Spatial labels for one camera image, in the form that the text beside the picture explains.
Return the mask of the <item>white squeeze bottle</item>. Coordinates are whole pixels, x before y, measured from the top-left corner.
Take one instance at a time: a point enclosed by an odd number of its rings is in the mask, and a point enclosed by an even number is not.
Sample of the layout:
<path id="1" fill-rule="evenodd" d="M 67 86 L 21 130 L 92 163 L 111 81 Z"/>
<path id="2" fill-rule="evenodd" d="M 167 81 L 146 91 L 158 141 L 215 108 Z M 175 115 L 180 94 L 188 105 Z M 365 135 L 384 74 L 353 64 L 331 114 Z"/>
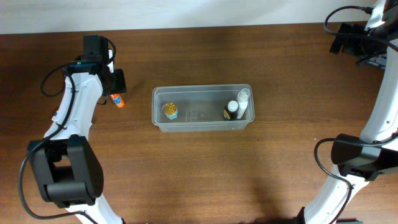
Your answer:
<path id="1" fill-rule="evenodd" d="M 237 95 L 238 112 L 237 119 L 241 119 L 248 106 L 248 101 L 251 96 L 251 92 L 248 88 L 243 88 Z"/>

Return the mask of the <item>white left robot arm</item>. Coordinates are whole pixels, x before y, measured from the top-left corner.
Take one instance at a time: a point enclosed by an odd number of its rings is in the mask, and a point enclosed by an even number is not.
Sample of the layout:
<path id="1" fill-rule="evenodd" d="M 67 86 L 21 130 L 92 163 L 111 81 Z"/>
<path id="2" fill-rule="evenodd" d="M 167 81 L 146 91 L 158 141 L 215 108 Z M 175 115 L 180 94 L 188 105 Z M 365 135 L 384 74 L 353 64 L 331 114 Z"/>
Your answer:
<path id="1" fill-rule="evenodd" d="M 89 142 L 98 100 L 126 92 L 124 72 L 114 68 L 116 46 L 106 37 L 83 38 L 83 54 L 58 66 L 64 77 L 61 104 L 41 140 L 31 141 L 19 171 L 18 191 L 26 212 L 39 220 L 75 215 L 82 223 L 124 223 L 104 194 L 104 174 Z M 58 215 L 37 215 L 27 205 L 23 174 L 27 164 L 41 197 L 66 209 Z"/>

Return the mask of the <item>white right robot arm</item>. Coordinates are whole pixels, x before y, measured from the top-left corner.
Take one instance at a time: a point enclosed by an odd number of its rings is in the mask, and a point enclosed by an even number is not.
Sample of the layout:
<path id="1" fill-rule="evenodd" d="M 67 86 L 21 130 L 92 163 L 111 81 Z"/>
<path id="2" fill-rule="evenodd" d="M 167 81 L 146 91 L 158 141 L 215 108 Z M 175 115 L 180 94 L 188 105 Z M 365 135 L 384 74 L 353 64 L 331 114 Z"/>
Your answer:
<path id="1" fill-rule="evenodd" d="M 366 25 L 342 23 L 330 30 L 330 51 L 347 52 L 383 70 L 381 86 L 368 121 L 359 136 L 339 134 L 319 140 L 315 162 L 327 178 L 318 195 L 296 216 L 296 223 L 338 223 L 353 197 L 380 175 L 397 172 L 397 1 L 355 6 L 370 15 Z"/>

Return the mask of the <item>small jar gold lid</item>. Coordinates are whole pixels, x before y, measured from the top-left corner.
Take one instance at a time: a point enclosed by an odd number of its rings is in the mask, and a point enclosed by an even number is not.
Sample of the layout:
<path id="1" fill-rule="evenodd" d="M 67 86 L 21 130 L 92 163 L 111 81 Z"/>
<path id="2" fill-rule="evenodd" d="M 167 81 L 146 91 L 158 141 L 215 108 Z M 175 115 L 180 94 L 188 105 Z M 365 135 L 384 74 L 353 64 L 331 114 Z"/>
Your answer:
<path id="1" fill-rule="evenodd" d="M 174 103 L 167 103 L 164 105 L 164 113 L 168 119 L 175 119 L 178 116 L 178 109 Z"/>

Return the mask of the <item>dark bottle white cap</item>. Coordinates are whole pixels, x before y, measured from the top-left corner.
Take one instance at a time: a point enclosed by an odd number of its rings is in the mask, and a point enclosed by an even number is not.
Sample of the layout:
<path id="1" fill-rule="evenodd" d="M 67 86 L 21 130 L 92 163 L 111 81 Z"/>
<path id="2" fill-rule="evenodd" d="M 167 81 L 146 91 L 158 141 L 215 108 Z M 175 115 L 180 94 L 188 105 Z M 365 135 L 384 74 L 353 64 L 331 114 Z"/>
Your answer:
<path id="1" fill-rule="evenodd" d="M 223 110 L 223 116 L 226 121 L 234 121 L 238 116 L 238 102 L 230 101 Z"/>

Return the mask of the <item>orange tube white cap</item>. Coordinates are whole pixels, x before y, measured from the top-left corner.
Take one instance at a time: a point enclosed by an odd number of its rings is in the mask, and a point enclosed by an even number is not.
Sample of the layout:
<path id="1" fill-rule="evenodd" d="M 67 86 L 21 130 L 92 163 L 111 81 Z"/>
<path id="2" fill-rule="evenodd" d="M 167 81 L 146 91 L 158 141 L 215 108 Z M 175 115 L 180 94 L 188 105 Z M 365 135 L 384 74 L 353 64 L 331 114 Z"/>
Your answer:
<path id="1" fill-rule="evenodd" d="M 122 99 L 120 94 L 118 93 L 111 94 L 109 97 L 112 99 L 112 101 L 118 108 L 122 108 L 124 106 L 124 100 Z"/>

